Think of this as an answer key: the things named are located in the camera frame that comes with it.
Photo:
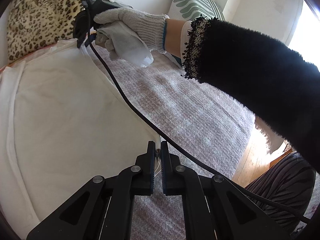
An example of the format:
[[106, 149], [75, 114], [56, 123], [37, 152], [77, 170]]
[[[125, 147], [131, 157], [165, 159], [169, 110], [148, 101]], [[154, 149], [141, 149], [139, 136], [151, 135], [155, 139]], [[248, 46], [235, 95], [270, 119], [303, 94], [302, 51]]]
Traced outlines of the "right forearm black sleeve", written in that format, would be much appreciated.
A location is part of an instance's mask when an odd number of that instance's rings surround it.
[[238, 100], [319, 169], [319, 70], [282, 42], [217, 19], [167, 19], [167, 52], [187, 79]]

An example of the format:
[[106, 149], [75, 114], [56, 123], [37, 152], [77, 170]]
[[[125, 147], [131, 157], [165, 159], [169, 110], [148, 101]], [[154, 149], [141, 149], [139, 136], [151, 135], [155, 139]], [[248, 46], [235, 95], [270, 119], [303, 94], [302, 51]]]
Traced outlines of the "right gloved hand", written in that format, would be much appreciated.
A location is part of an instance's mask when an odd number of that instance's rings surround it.
[[153, 50], [165, 54], [166, 14], [154, 15], [122, 7], [97, 14], [95, 44], [107, 49], [113, 61], [121, 59], [139, 67], [153, 63]]

